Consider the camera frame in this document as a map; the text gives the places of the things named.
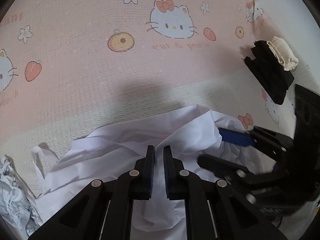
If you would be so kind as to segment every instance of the black object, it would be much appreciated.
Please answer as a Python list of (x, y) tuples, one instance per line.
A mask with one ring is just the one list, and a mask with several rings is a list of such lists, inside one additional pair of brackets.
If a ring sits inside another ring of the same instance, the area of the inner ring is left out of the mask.
[(291, 215), (320, 194), (320, 95), (299, 85), (295, 92), (294, 139), (260, 127), (248, 134), (219, 129), (223, 141), (253, 146), (274, 159), (272, 172), (254, 175), (244, 166), (211, 155), (198, 159), (200, 167), (228, 180), (243, 196), (251, 194), (255, 206), (269, 217)]
[(3, 220), (2, 216), (0, 215), (0, 236), (1, 239), (4, 240), (17, 240), (11, 230), (8, 228), (7, 224)]
[(154, 161), (149, 145), (134, 170), (113, 181), (92, 181), (29, 240), (129, 240), (133, 200), (151, 197)]
[(202, 180), (164, 147), (167, 198), (184, 200), (188, 240), (286, 240), (287, 238), (225, 180)]
[(257, 78), (274, 103), (282, 105), (288, 88), (294, 77), (290, 71), (284, 71), (266, 41), (255, 41), (252, 53), (256, 57), (244, 59), (245, 64)]

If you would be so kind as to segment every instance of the pink wallpaper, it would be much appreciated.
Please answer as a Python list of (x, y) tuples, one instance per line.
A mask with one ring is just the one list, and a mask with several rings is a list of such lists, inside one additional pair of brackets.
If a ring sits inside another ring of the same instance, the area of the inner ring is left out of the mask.
[(246, 68), (270, 26), (254, 0), (16, 0), (0, 23), (0, 143), (116, 101), (128, 83)]

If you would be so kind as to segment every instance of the white bag handle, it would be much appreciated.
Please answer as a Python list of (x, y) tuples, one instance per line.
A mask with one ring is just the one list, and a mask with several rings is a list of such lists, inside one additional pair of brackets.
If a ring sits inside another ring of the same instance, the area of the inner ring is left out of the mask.
[(43, 177), (39, 167), (36, 164), (37, 154), (39, 154), (39, 153), (43, 153), (51, 165), (55, 165), (59, 161), (59, 159), (52, 152), (45, 150), (45, 149), (42, 149), (39, 146), (33, 147), (31, 149), (31, 157), (32, 157), (33, 163), (35, 165), (38, 183), (39, 183), (39, 186), (41, 188), (42, 193), (44, 194), (44, 191), (43, 191), (44, 177)]

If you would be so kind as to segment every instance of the hello kitty print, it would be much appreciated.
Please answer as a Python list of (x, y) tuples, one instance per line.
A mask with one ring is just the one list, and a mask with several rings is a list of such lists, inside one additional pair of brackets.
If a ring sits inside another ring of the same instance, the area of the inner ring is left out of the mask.
[(187, 6), (175, 6), (172, 0), (156, 0), (148, 23), (151, 28), (147, 31), (155, 30), (169, 38), (191, 38), (196, 33)]
[(0, 92), (9, 86), (14, 76), (18, 76), (14, 73), (15, 69), (5, 50), (0, 49)]
[(278, 113), (277, 104), (275, 104), (272, 101), (271, 97), (268, 95), (268, 93), (264, 89), (261, 89), (261, 93), (262, 93), (262, 98), (266, 102), (265, 106), (268, 114), (270, 114), (272, 120), (276, 123), (276, 125), (279, 126), (279, 113)]
[(245, 14), (247, 21), (253, 23), (262, 16), (263, 10), (256, 1), (251, 1), (250, 3), (247, 3)]

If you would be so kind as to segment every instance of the black clip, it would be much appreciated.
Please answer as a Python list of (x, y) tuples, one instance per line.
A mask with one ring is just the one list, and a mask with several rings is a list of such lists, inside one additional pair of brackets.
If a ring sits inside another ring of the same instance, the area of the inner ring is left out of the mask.
[(29, 240), (129, 240), (133, 200), (152, 193), (155, 148), (133, 170), (105, 182), (95, 179), (33, 233)]
[(202, 180), (164, 147), (167, 197), (184, 200), (188, 240), (286, 240), (262, 213), (223, 179)]

